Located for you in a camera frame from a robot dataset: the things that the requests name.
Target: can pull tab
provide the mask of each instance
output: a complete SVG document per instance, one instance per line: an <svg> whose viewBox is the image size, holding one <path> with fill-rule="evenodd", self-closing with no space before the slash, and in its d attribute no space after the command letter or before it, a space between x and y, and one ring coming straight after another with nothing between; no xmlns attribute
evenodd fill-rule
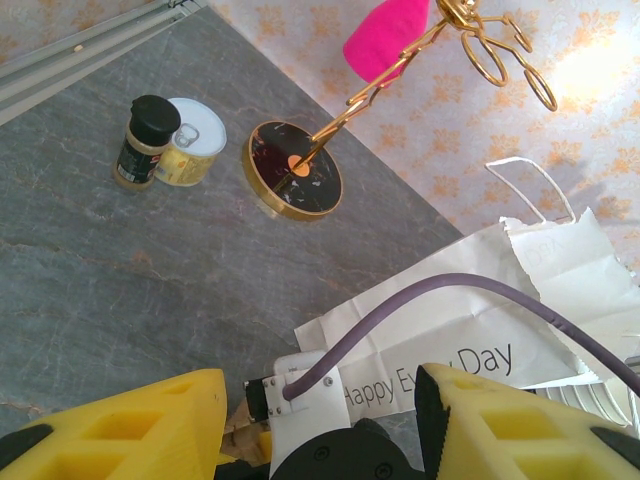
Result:
<svg viewBox="0 0 640 480"><path fill-rule="evenodd" d="M176 132L173 141L181 148L187 148L200 138L200 132L190 123L183 123Z"/></svg>

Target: screw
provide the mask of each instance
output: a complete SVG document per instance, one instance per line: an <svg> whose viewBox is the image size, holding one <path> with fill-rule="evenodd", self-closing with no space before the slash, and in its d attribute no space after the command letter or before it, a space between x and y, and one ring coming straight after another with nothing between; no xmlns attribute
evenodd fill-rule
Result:
<svg viewBox="0 0 640 480"><path fill-rule="evenodd" d="M324 462L329 458L329 447L320 447L313 454L313 458L318 462Z"/></svg>
<svg viewBox="0 0 640 480"><path fill-rule="evenodd" d="M393 475L393 467L388 463L381 463L376 467L375 473L378 480L386 480Z"/></svg>

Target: pink sponge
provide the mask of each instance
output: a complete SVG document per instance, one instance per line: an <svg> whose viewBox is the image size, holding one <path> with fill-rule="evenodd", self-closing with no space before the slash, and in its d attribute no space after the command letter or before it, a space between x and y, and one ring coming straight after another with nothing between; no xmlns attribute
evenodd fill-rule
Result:
<svg viewBox="0 0 640 480"><path fill-rule="evenodd" d="M347 63L371 83L425 32L428 15L429 0L386 0L371 11L344 44Z"/></svg>

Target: floral wallpaper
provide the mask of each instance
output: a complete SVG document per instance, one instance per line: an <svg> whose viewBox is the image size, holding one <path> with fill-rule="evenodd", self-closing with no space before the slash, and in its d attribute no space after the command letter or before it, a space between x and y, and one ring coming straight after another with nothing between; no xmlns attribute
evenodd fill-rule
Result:
<svg viewBox="0 0 640 480"><path fill-rule="evenodd" d="M0 0L0 65L152 0Z"/></svg>
<svg viewBox="0 0 640 480"><path fill-rule="evenodd" d="M347 97L364 86L342 46L380 0L211 1L331 114L342 112ZM467 234L501 215L535 221L483 168L507 156L531 158L554 177L576 212L594 210L622 260L640 271L640 0L483 0L479 11L514 15L534 47L522 53L552 87L557 112L536 99L506 52L501 57L510 83L489 84L448 28L349 129ZM433 3L429 25L440 18ZM488 32L516 45L501 24ZM563 216L537 173L517 164L501 173L548 218Z"/></svg>

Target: gray tabletop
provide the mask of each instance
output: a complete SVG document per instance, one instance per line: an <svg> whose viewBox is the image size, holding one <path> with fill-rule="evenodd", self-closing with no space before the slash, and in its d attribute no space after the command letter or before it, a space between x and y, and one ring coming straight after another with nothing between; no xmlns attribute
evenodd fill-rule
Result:
<svg viewBox="0 0 640 480"><path fill-rule="evenodd" d="M225 123L200 185L132 194L111 179L147 93L194 98ZM0 434L208 367L224 370L232 411L243 380L296 351L296 326L459 237L347 132L330 144L338 209L269 217L240 154L271 119L313 130L330 117L206 9L0 128ZM385 425L415 463L412 418Z"/></svg>

